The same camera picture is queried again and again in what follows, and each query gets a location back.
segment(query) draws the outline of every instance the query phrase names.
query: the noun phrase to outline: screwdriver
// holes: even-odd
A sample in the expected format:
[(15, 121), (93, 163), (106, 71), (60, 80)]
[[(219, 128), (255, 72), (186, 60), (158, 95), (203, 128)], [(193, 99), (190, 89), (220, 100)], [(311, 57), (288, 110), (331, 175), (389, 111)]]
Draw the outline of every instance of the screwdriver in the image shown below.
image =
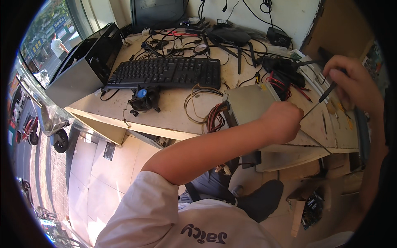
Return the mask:
[[(346, 72), (346, 70), (345, 69), (342, 69), (341, 70), (343, 73), (347, 73)], [(335, 81), (333, 81), (332, 83), (331, 83), (331, 85), (329, 86), (329, 88), (323, 93), (323, 95), (320, 97), (320, 99), (318, 100), (318, 102), (316, 103), (316, 105), (314, 105), (313, 107), (312, 107), (312, 109), (310, 109), (309, 110), (309, 112), (307, 112), (304, 116), (303, 116), (303, 118), (305, 118), (315, 107), (317, 107), (317, 105), (319, 104), (319, 103), (321, 103), (322, 101), (324, 101), (324, 99), (325, 98), (327, 98), (328, 97), (328, 95), (331, 93), (331, 91), (334, 89), (336, 87), (336, 83), (335, 83)]]

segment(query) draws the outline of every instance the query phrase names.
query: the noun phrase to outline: pedestrian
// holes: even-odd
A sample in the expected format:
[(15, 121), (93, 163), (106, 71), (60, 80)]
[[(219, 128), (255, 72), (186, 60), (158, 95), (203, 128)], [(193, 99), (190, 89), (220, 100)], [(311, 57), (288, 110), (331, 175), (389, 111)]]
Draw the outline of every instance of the pedestrian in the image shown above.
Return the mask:
[[(345, 68), (347, 75), (338, 68)], [(388, 152), (384, 101), (356, 59), (335, 55), (323, 74), (337, 83), (340, 98), (369, 114), (371, 126), (370, 157), (356, 202), (332, 236), (308, 245), (340, 247), (358, 228), (378, 192), (380, 168)], [(296, 105), (275, 102), (255, 121), (157, 152), (124, 195), (95, 247), (281, 247), (259, 223), (278, 207), (283, 183), (270, 180), (248, 196), (235, 197), (228, 191), (230, 177), (213, 168), (229, 160), (234, 172), (238, 156), (293, 140), (302, 117), (303, 110)], [(178, 200), (178, 185), (183, 184), (190, 189), (187, 186)]]
[(66, 49), (65, 45), (62, 43), (61, 39), (56, 38), (56, 33), (53, 33), (51, 36), (52, 42), (51, 42), (51, 49), (55, 53), (55, 55), (60, 59), (61, 61), (66, 58), (66, 55), (69, 53), (69, 51)]

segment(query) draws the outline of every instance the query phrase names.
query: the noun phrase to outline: black pants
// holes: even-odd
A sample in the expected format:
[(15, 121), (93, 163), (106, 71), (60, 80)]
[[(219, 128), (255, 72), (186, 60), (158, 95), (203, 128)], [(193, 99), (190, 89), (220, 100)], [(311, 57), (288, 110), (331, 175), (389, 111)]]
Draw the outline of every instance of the black pants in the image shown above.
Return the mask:
[[(233, 175), (239, 166), (239, 158), (232, 159), (226, 164)], [(253, 193), (236, 199), (229, 191), (230, 179), (231, 176), (224, 175), (222, 171), (216, 173), (215, 168), (213, 168), (191, 181), (191, 185), (202, 200), (216, 199), (233, 205), (236, 204), (237, 200), (237, 207), (243, 209), (249, 217), (258, 223), (265, 220), (277, 209), (284, 188), (281, 181), (270, 180)], [(193, 202), (188, 191), (181, 195), (179, 202)]]
[(67, 55), (67, 52), (64, 51), (64, 52), (61, 54), (61, 56), (58, 57), (58, 59), (60, 59), (61, 62), (62, 62), (62, 61), (66, 58), (66, 55)]

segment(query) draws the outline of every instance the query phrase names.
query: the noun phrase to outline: power connector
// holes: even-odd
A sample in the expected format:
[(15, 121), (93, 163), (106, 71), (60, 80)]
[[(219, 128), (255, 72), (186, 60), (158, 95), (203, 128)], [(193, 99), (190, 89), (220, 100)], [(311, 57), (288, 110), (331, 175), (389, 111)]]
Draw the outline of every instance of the power connector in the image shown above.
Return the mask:
[(149, 29), (144, 29), (142, 31), (142, 36), (149, 35)]

